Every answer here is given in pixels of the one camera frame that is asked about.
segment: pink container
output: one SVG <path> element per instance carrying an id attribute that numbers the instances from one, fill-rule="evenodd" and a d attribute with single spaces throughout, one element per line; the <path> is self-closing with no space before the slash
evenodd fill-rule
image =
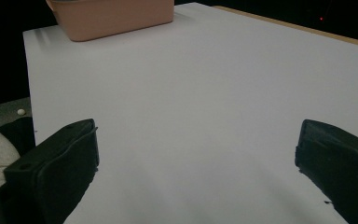
<path id="1" fill-rule="evenodd" d="M 173 0 L 47 0 L 72 41 L 87 41 L 173 21 Z"/>

